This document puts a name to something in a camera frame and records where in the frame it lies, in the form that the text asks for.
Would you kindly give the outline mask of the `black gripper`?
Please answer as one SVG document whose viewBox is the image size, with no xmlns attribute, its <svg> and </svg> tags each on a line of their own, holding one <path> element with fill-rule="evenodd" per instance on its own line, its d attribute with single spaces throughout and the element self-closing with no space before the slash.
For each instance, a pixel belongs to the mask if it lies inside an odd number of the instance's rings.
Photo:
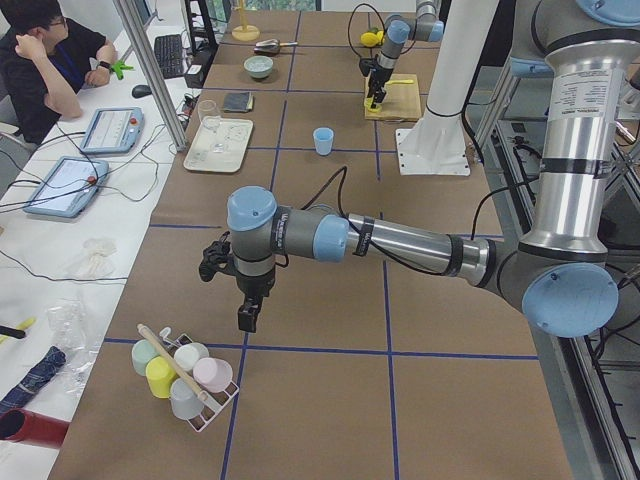
<svg viewBox="0 0 640 480">
<path fill-rule="evenodd" d="M 236 284 L 244 294 L 244 302 L 237 312 L 238 328 L 244 332 L 255 332 L 260 305 L 275 285 L 275 270 L 271 269 L 258 276 L 237 273 Z"/>
<path fill-rule="evenodd" d="M 381 65 L 377 57 L 360 58 L 358 67 L 362 76 L 367 78 L 366 109 L 375 111 L 386 96 L 385 83 L 390 80 L 390 69 Z"/>
</svg>

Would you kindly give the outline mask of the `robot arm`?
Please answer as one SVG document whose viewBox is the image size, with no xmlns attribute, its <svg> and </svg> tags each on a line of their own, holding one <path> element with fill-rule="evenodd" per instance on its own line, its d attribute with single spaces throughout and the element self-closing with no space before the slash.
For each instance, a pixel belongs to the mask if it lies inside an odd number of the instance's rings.
<svg viewBox="0 0 640 480">
<path fill-rule="evenodd" d="M 381 50 L 373 58 L 359 60 L 359 69 L 367 78 L 364 106 L 368 111 L 381 109 L 386 84 L 407 41 L 438 42 L 442 39 L 444 23 L 439 19 L 440 6 L 440 1 L 417 1 L 413 19 L 393 14 L 385 20 Z"/>
<path fill-rule="evenodd" d="M 356 214 L 316 199 L 285 206 L 261 186 L 230 195 L 224 251 L 243 294 L 242 331 L 255 331 L 281 257 L 380 257 L 419 274 L 461 278 L 558 337 L 589 334 L 613 318 L 620 294 L 598 229 L 620 91 L 639 54 L 639 5 L 516 3 L 507 69 L 538 69 L 552 83 L 533 224 L 514 241 L 463 226 L 485 184 L 465 158 L 463 109 L 497 10 L 494 1 L 452 3 L 426 112 L 401 133 L 397 156 L 382 170 L 380 207 Z"/>
</svg>

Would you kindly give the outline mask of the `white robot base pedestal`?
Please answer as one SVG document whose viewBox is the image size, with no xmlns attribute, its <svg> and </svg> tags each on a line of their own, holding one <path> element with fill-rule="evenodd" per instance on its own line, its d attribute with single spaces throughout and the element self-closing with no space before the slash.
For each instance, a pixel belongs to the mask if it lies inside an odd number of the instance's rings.
<svg viewBox="0 0 640 480">
<path fill-rule="evenodd" d="M 467 176 L 463 110 L 499 2 L 453 1 L 423 117 L 396 131 L 402 175 Z"/>
</svg>

